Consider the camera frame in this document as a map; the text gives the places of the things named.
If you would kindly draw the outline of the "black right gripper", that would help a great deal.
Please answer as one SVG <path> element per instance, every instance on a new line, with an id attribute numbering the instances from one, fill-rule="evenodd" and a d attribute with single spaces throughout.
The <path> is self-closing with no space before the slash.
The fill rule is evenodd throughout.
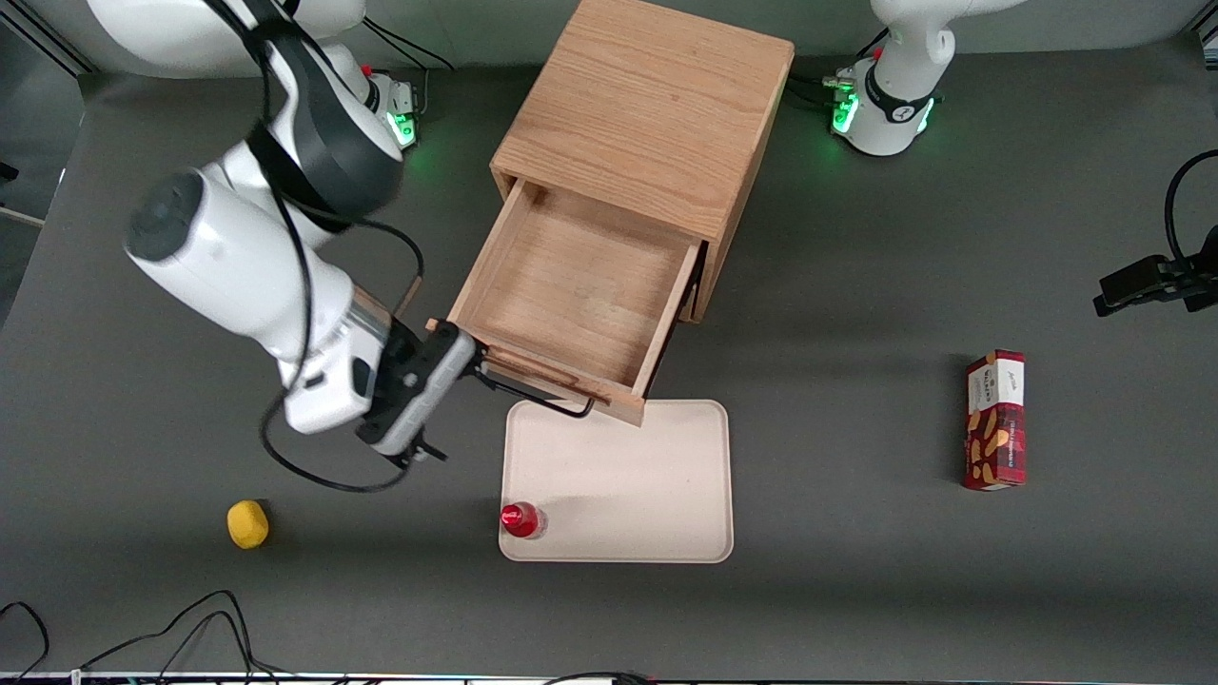
<path id="1" fill-rule="evenodd" d="M 448 351 L 448 325 L 419 338 L 401 321 L 392 321 L 382 349 L 370 408 L 362 416 L 362 442 L 415 442 L 434 412 L 438 396 L 428 399 L 431 374 Z M 477 345 L 471 375 L 482 384 L 496 384 L 486 372 L 495 350 Z"/>

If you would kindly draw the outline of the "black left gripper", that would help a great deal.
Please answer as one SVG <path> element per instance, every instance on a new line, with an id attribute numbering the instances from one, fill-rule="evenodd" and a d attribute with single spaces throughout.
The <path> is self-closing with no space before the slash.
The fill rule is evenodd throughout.
<path id="1" fill-rule="evenodd" d="M 1217 303 L 1218 225 L 1213 225 L 1197 252 L 1197 267 L 1183 269 L 1180 295 L 1174 262 L 1162 255 L 1144 257 L 1100 279 L 1093 310 L 1100 318 L 1139 303 L 1168 303 L 1181 296 L 1188 313 Z"/>

